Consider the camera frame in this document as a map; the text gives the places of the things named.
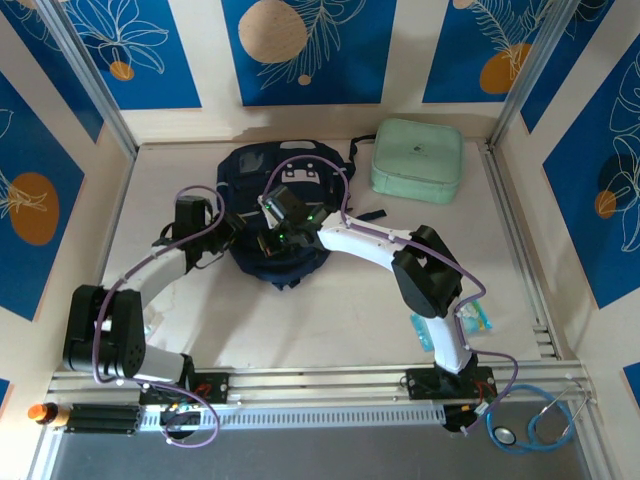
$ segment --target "black bracket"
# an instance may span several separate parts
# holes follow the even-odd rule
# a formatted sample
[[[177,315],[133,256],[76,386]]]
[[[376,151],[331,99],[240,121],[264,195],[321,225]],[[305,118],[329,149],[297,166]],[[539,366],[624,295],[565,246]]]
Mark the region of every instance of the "black bracket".
[[[140,422],[140,407],[74,403],[64,433],[133,435]]]
[[[193,388],[190,390],[214,405],[227,403],[229,374],[225,372],[194,373]],[[193,404],[195,400],[180,393],[149,388],[140,393],[140,405],[172,405],[174,403]]]
[[[495,385],[493,370],[478,367],[475,355],[458,374],[438,365],[406,371],[406,388],[411,400],[474,400],[480,395],[478,384],[482,383]]]
[[[258,237],[258,244],[267,257],[297,245],[324,251],[318,238],[322,222],[335,210],[327,205],[310,207],[298,199],[285,185],[274,188],[262,199],[265,209],[278,222],[277,228]]]
[[[458,263],[433,228],[422,225],[411,234],[411,239]],[[423,266],[420,260],[427,256],[420,249],[406,246],[394,254],[391,266],[402,299],[411,310],[426,318],[444,318],[462,292],[462,275],[430,256]]]

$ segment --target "dark blue backpack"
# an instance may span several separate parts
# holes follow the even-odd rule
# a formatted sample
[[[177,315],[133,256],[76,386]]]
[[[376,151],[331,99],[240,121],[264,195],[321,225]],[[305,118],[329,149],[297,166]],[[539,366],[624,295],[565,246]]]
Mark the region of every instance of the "dark blue backpack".
[[[293,248],[266,257],[258,245],[258,234],[268,230],[267,221],[257,203],[273,169],[285,160],[298,155],[316,155],[341,168],[351,180],[356,171],[353,157],[357,152],[354,139],[350,163],[329,146],[314,140],[267,142],[247,145],[234,150],[218,166],[217,190],[228,211],[239,214],[247,222],[246,228],[231,245],[229,251],[240,269],[261,280],[271,282],[278,289],[291,288],[327,260],[329,252],[314,248]],[[339,208],[344,195],[340,176],[324,162],[301,159],[290,163],[273,182],[273,188],[284,183],[294,195],[307,204],[325,203]]]

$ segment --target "beige circle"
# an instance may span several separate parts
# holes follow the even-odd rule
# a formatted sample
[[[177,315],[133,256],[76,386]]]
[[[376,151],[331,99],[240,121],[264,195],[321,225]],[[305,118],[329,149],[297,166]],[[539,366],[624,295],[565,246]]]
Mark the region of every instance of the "beige circle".
[[[295,58],[307,44],[307,27],[282,0],[260,0],[238,24],[240,43],[257,62],[281,63]]]
[[[18,2],[20,5],[22,5],[23,7],[27,7],[29,10],[35,10],[36,7],[36,0],[16,0],[16,2]]]
[[[458,10],[469,8],[476,0],[453,0],[453,6]]]
[[[300,75],[298,77],[298,83],[303,87],[306,87],[311,83],[311,77],[309,75]]]

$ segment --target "backpack strap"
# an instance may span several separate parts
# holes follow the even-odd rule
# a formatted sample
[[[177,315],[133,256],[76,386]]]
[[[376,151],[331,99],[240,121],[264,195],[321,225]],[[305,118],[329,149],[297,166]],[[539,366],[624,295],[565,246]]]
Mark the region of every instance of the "backpack strap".
[[[358,153],[358,143],[364,140],[375,140],[376,134],[363,135],[362,137],[356,137],[351,140],[351,146],[349,147],[349,161],[355,165],[356,154]]]
[[[355,158],[358,154],[358,143],[365,140],[375,140],[376,134],[373,133],[371,135],[363,135],[362,137],[356,137],[351,140],[351,146],[349,147],[349,160],[351,163],[355,165]],[[386,217],[387,212],[384,210],[376,210],[375,212],[367,212],[362,215],[358,215],[356,218],[358,220],[362,220],[363,222],[371,222],[373,220],[377,220],[378,218]]]
[[[367,212],[367,213],[363,213],[362,215],[358,215],[356,219],[362,220],[363,222],[372,222],[374,220],[377,220],[378,218],[382,218],[386,216],[387,216],[387,212],[380,209],[380,210],[376,210],[375,212]]]

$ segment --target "beige floor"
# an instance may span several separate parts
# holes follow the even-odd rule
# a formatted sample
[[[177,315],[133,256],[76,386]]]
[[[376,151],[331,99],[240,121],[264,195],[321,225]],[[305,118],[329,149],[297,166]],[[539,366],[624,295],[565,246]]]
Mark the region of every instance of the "beige floor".
[[[348,142],[327,142],[346,158]],[[215,185],[217,164],[237,145],[143,148],[139,154],[107,267],[119,275],[147,252],[172,220],[173,196],[195,183]],[[458,261],[484,281],[491,332],[472,338],[484,350],[521,360],[540,353],[534,314],[514,267],[499,209],[478,147],[466,144],[467,167],[448,206],[400,199],[369,188],[372,146],[356,159],[350,205],[355,215],[385,208],[379,225],[434,227]],[[465,291],[473,288],[464,284]],[[165,289],[147,308],[152,345],[193,355],[198,367],[313,367],[429,362],[411,326],[395,279],[356,257],[334,253],[294,290],[277,291],[243,274],[231,256],[193,271]]]

